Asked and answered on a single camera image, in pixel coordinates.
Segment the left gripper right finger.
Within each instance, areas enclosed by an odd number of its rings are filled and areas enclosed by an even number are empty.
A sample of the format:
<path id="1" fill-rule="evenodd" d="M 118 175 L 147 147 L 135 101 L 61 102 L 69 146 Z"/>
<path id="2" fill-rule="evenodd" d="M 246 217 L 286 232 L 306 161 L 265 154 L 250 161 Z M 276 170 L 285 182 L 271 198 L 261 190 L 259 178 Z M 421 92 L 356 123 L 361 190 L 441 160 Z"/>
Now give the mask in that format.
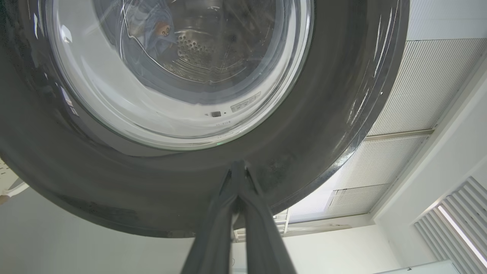
<path id="1" fill-rule="evenodd" d="M 249 274 L 295 274 L 293 262 L 282 240 L 257 177 L 244 165 L 239 184 L 246 228 Z"/>

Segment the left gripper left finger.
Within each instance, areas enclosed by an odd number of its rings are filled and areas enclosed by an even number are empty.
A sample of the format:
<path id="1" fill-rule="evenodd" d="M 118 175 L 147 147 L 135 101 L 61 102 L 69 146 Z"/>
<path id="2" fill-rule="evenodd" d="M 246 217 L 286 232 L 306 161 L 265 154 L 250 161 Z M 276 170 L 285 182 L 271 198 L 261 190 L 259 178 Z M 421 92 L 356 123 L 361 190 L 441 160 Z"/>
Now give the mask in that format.
<path id="1" fill-rule="evenodd" d="M 207 215 L 181 270 L 182 274 L 230 273 L 232 219 L 238 188 L 244 178 L 245 163 L 232 163 L 212 198 Z"/>

